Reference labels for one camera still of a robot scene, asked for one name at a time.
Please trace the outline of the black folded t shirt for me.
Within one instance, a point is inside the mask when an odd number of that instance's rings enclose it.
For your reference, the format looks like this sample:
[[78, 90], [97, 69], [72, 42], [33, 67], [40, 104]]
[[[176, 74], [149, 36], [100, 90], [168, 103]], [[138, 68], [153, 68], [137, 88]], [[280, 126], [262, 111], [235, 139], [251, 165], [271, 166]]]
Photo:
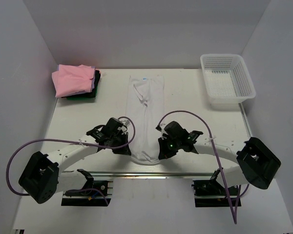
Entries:
[[57, 92], [59, 98], [66, 97], [87, 97], [95, 98], [97, 93], [98, 84], [101, 78], [99, 70], [95, 70], [95, 87], [91, 93], [75, 95], [76, 92], [86, 91], [90, 92], [91, 83], [94, 75], [94, 69], [90, 70], [78, 70], [76, 72], [70, 72], [65, 77], [60, 79], [60, 89]]

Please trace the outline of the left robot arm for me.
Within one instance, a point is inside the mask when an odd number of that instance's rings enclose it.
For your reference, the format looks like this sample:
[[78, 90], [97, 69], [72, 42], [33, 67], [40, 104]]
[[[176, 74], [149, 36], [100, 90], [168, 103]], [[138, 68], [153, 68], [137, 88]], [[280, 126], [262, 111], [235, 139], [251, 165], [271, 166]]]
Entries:
[[68, 168], [103, 149], [114, 154], [129, 156], [129, 144], [133, 137], [128, 127], [133, 126], [127, 117], [110, 118], [105, 125], [98, 125], [86, 132], [78, 141], [66, 141], [67, 146], [51, 153], [34, 153], [27, 163], [19, 185], [39, 204], [54, 194], [64, 192], [68, 196], [94, 193], [104, 197], [100, 188], [93, 186], [93, 175], [84, 170], [68, 171]]

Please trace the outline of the white plastic basket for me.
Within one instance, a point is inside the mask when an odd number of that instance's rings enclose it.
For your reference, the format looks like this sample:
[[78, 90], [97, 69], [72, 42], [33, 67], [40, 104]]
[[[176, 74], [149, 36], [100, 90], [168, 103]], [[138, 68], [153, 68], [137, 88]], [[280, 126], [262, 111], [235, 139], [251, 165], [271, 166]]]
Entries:
[[200, 62], [211, 104], [239, 104], [255, 98], [252, 79], [240, 55], [204, 54]]

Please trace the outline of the white t shirt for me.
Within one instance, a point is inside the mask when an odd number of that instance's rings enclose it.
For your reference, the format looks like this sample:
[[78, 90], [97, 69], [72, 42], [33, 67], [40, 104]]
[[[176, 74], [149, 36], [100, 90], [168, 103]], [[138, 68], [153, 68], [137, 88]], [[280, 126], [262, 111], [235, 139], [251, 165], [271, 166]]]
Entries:
[[136, 134], [129, 149], [132, 160], [138, 164], [159, 163], [161, 133], [156, 127], [165, 113], [164, 86], [162, 76], [129, 78], [125, 116], [135, 126]]

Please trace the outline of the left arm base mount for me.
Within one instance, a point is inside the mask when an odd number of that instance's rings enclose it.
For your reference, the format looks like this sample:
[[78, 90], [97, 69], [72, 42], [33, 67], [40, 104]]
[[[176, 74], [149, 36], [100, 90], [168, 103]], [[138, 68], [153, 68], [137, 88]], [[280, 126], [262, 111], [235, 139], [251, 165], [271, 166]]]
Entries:
[[112, 199], [113, 181], [88, 180], [81, 192], [65, 192], [62, 196], [63, 207], [107, 207]]

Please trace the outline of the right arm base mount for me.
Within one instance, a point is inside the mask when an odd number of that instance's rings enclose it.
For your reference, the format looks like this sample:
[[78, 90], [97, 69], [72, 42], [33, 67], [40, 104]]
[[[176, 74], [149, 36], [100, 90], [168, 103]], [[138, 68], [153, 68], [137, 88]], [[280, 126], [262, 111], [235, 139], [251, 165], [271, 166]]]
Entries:
[[194, 191], [194, 203], [196, 208], [219, 208], [229, 207], [227, 194], [217, 181], [194, 180], [192, 182]]

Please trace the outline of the green folded t shirt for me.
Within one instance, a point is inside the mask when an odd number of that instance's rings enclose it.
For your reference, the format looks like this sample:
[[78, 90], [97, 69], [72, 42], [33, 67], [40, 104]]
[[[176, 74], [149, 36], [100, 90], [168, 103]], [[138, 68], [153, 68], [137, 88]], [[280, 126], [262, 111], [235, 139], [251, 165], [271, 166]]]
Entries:
[[70, 101], [92, 101], [95, 100], [94, 97], [66, 97]]

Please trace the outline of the pink folded t shirt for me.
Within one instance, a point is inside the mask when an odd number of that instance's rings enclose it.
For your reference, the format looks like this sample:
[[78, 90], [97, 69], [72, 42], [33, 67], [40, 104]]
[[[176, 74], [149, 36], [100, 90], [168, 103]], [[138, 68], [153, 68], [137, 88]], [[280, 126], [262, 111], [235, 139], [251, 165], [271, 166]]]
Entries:
[[62, 98], [76, 93], [90, 93], [94, 88], [95, 68], [86, 65], [58, 66], [58, 70], [52, 73], [52, 81], [55, 87], [55, 97]]

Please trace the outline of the lavender folded t shirt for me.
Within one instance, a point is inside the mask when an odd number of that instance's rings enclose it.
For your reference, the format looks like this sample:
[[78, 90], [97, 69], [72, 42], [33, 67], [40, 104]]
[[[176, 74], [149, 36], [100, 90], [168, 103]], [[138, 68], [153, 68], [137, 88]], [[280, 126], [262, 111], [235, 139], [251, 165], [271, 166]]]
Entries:
[[94, 75], [93, 75], [93, 79], [92, 79], [92, 83], [91, 83], [91, 90], [90, 92], [86, 92], [86, 91], [79, 91], [79, 92], [76, 92], [75, 95], [80, 95], [80, 94], [88, 94], [88, 93], [91, 93], [93, 90], [94, 90], [94, 87], [95, 87], [95, 70], [96, 70], [96, 67], [95, 66], [92, 66], [91, 68], [94, 69]]

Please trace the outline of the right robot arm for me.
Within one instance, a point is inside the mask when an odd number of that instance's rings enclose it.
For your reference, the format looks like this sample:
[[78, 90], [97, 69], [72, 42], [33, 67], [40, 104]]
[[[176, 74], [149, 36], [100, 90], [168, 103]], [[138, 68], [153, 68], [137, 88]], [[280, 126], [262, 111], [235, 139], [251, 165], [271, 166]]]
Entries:
[[211, 138], [203, 140], [200, 138], [203, 132], [188, 132], [176, 121], [158, 125], [156, 130], [161, 132], [158, 138], [159, 160], [169, 159], [182, 150], [218, 156], [236, 164], [234, 167], [217, 169], [210, 178], [211, 190], [218, 195], [229, 187], [244, 184], [266, 190], [281, 166], [279, 158], [256, 137], [226, 146], [212, 143]]

